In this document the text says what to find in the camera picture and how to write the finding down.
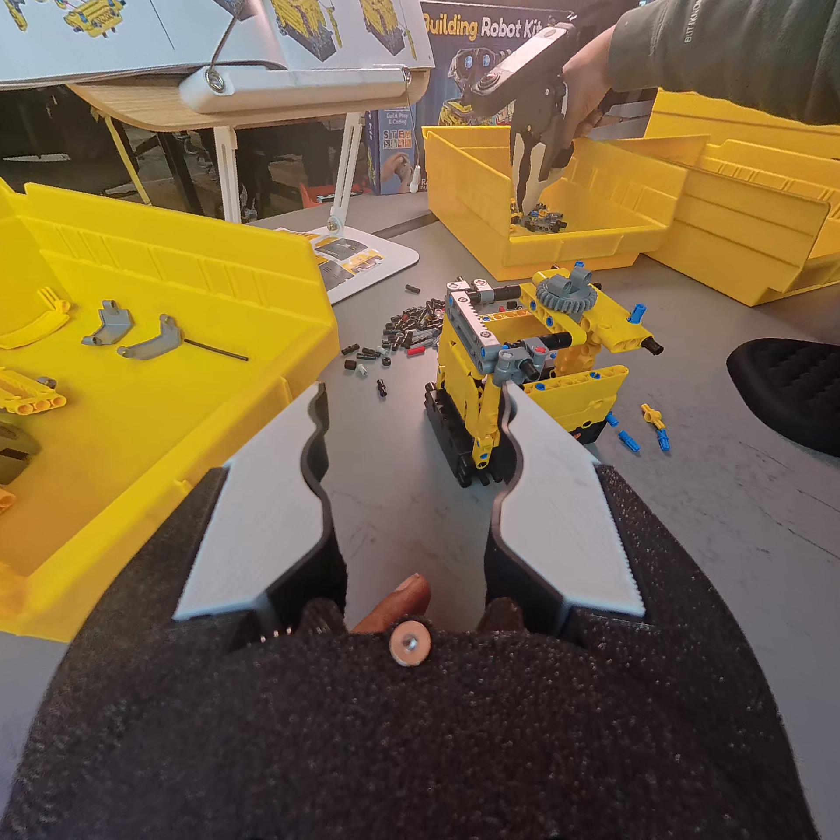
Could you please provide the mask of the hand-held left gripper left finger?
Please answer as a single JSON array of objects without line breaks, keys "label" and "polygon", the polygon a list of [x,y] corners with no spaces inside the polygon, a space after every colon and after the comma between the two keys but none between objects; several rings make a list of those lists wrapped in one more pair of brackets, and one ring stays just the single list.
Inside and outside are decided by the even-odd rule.
[{"label": "hand-held left gripper left finger", "polygon": [[343,620],[348,570],[322,487],[328,431],[316,383],[230,457],[175,622],[248,613],[269,636],[296,630],[321,601]]}]

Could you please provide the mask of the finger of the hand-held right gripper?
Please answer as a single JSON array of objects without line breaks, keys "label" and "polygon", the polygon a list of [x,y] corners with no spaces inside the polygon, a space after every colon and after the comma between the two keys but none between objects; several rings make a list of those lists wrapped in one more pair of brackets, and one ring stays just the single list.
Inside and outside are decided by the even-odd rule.
[{"label": "finger of the hand-held right gripper", "polygon": [[519,214],[526,212],[529,181],[532,172],[532,152],[535,143],[529,131],[511,128],[511,183],[514,203]]},{"label": "finger of the hand-held right gripper", "polygon": [[539,203],[544,189],[556,183],[562,176],[566,166],[566,153],[560,155],[561,164],[553,164],[545,175],[541,174],[545,150],[532,150],[530,156],[531,170],[528,176],[528,210],[531,211]]}]

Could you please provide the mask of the heap of grey lego parts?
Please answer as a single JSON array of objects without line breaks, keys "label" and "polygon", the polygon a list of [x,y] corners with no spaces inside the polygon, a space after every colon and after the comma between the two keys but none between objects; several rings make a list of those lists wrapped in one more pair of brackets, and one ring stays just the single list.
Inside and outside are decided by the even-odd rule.
[{"label": "heap of grey lego parts", "polygon": [[511,203],[511,224],[520,226],[530,233],[555,235],[564,231],[568,224],[562,213],[555,213],[548,209],[545,203],[537,203],[534,208],[523,213]]}]

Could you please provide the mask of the yellow plastic parts bin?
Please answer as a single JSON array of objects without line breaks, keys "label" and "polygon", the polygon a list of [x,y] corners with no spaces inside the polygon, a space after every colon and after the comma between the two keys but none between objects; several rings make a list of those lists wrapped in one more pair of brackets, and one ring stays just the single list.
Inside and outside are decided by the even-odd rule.
[{"label": "yellow plastic parts bin", "polygon": [[506,127],[428,127],[424,137],[429,209],[497,281],[577,261],[588,270],[631,266],[665,240],[688,174],[624,141],[579,140],[541,194],[567,226],[534,234],[511,224]]},{"label": "yellow plastic parts bin", "polygon": [[[65,643],[117,574],[208,470],[314,383],[339,351],[309,242],[281,230],[27,185],[1,187],[2,334],[72,304],[47,338],[2,350],[1,365],[56,381],[67,404],[2,421],[41,451],[8,486],[1,520],[2,632]],[[81,339],[103,300],[128,309],[118,343]],[[182,343],[147,361],[120,346],[173,316]]]}]

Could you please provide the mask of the yellow lego robot model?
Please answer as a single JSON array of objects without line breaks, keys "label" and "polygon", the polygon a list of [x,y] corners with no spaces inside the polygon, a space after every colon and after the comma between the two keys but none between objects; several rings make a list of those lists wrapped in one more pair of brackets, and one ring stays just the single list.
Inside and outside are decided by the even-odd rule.
[{"label": "yellow lego robot model", "polygon": [[580,261],[517,285],[449,283],[425,408],[458,483],[502,480],[505,384],[519,386],[582,445],[596,442],[628,374],[621,364],[597,369],[597,354],[664,350],[642,324],[645,310],[623,308]]}]

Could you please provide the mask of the pile of small lego pins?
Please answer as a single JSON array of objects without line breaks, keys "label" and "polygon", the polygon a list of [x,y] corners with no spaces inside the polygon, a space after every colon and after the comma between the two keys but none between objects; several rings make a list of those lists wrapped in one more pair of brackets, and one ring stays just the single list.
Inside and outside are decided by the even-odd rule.
[{"label": "pile of small lego pins", "polygon": [[376,341],[350,343],[341,349],[346,375],[369,381],[383,402],[389,394],[389,375],[405,361],[433,359],[443,335],[445,297],[428,297],[389,316]]}]

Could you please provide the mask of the yellow lego connector blue pin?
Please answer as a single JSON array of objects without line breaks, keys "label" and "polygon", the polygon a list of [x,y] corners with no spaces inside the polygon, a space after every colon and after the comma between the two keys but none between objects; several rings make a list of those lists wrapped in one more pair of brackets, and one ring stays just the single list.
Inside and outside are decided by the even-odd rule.
[{"label": "yellow lego connector blue pin", "polygon": [[659,449],[663,453],[668,453],[670,451],[670,442],[662,413],[647,403],[641,404],[640,410],[643,413],[645,422],[651,425],[656,432]]}]

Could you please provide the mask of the black lego axle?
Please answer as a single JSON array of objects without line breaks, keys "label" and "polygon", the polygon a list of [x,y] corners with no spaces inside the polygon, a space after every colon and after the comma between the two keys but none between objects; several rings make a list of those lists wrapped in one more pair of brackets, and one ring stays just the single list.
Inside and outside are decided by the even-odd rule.
[{"label": "black lego axle", "polygon": [[219,349],[205,343],[197,342],[193,339],[183,339],[182,342],[199,350],[204,350],[210,353],[221,355],[225,358],[233,359],[235,361],[249,362],[249,357],[241,353],[235,353],[233,351]]}]

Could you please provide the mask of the grey curved lego panel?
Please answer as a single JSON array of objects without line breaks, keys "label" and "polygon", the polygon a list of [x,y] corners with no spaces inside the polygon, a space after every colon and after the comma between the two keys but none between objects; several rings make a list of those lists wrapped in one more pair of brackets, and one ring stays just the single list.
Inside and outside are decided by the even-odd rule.
[{"label": "grey curved lego panel", "polygon": [[183,343],[182,331],[173,316],[160,315],[160,331],[152,339],[118,347],[117,353],[124,359],[150,361],[179,348]]},{"label": "grey curved lego panel", "polygon": [[103,300],[98,310],[100,318],[99,328],[83,337],[80,343],[88,347],[111,346],[121,341],[133,328],[133,318],[128,309],[121,308],[118,303]]}]

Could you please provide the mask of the grey lego motor block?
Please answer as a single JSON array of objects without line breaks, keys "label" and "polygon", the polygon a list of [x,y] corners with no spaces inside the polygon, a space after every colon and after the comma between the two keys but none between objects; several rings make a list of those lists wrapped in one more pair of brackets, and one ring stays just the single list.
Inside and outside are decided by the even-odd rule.
[{"label": "grey lego motor block", "polygon": [[41,447],[30,433],[20,426],[1,422],[1,485],[8,486],[18,478],[39,454]]}]

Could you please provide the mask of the yellow lego beam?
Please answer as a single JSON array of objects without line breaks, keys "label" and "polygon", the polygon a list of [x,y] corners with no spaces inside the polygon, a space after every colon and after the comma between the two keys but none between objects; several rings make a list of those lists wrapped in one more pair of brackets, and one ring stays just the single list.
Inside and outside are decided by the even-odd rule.
[{"label": "yellow lego beam", "polygon": [[67,404],[67,398],[57,391],[55,380],[27,375],[1,367],[1,412],[16,416],[45,413]]}]

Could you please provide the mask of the person's right hand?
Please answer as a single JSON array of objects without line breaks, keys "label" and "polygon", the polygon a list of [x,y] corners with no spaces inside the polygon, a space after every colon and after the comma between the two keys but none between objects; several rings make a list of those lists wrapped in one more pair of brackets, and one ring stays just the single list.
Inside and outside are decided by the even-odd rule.
[{"label": "person's right hand", "polygon": [[563,67],[567,88],[563,147],[585,136],[602,121],[602,100],[612,87],[608,59],[615,27],[600,33]]}]

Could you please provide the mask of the person's left hand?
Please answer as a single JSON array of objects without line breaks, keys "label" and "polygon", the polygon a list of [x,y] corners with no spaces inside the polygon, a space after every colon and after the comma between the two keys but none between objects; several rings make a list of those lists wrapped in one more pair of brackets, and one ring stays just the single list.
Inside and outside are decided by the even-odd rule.
[{"label": "person's left hand", "polygon": [[431,587],[426,578],[419,573],[412,574],[362,618],[352,633],[381,634],[405,616],[423,616],[431,599]]}]

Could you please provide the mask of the blue robot kit box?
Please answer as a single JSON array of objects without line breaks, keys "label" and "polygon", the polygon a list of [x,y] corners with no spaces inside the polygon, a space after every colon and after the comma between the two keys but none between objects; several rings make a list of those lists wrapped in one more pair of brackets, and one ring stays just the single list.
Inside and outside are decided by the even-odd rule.
[{"label": "blue robot kit box", "polygon": [[467,90],[541,29],[557,23],[582,26],[585,2],[421,2],[434,68],[414,104],[365,114],[368,180],[373,193],[427,188],[423,129],[509,125],[512,105],[481,117]]}]

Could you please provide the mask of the instruction booklet on stand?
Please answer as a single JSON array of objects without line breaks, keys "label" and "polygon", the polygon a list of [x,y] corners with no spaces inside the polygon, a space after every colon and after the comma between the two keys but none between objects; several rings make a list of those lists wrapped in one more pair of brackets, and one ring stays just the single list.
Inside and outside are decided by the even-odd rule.
[{"label": "instruction booklet on stand", "polygon": [[109,117],[155,132],[211,130],[224,219],[243,220],[237,163],[244,149],[237,130],[263,128],[306,119],[345,116],[339,172],[327,223],[310,232],[356,239],[381,252],[385,260],[328,291],[341,302],[415,266],[418,253],[382,234],[348,227],[346,217],[367,112],[411,105],[423,96],[432,69],[269,70],[262,66],[204,67],[189,75],[141,74],[74,83],[70,88]]}]

